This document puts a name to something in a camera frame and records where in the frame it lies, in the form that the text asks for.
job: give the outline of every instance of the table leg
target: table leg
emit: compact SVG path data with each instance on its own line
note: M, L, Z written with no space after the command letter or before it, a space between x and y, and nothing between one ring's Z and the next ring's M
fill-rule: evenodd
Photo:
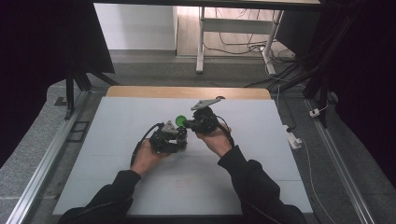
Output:
M267 44L265 45L265 48L261 48L262 50L262 57L264 58L266 69L268 71L268 74L270 76L274 76L276 74L275 68L272 64L271 58L270 58L270 50L271 50L271 45L274 41L275 33L277 30L277 26L279 25L280 18L282 16L283 10L278 11L277 16L274 20L273 26L271 28L271 33L268 36L268 41Z
M205 7L201 7L200 15L200 31L199 31L199 42L198 42L198 53L197 53L197 67L196 73L202 74L204 72L204 25L205 25Z

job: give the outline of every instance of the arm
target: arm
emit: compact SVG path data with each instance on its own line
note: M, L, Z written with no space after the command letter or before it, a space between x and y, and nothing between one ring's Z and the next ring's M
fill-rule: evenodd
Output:
M102 187L87 206L65 212L59 224L120 223L133 203L134 186L141 176L167 156L169 154L155 153L145 140L129 170L119 171L113 183Z
M262 165L247 161L239 146L231 148L222 130L216 129L209 135L198 133L197 136L220 157L218 165L230 174L248 223L305 223L297 207L279 200L280 188L264 172Z

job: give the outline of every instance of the white power adapter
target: white power adapter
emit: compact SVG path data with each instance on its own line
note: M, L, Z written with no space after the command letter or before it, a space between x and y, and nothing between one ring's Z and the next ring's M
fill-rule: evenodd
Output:
M286 137L288 138L290 147L294 150L300 148L303 141L300 138L296 138L292 132L288 132L288 125L283 125L283 128L285 129Z
M309 111L309 116L311 116L311 118L317 117L317 116L319 116L319 114L320 114L320 111L317 108Z

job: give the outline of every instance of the black sleeve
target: black sleeve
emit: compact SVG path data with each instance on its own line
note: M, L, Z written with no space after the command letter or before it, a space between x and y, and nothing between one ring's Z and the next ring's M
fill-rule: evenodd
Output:
M279 185L264 172L259 162L246 161L239 146L221 157L218 165L231 175L248 223L306 223L297 207L279 200Z
M132 205L134 186L140 178L134 171L119 171L111 185L102 187L87 206L65 212L59 224L120 223Z

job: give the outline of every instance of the green round object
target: green round object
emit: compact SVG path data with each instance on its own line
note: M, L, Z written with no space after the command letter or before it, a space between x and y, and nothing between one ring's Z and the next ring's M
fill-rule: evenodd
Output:
M184 124L183 124L184 120L186 120L186 117L184 117L184 116L182 116L182 115L177 116L177 118L176 118L176 125L177 125L178 127L183 127L183 126L184 126Z

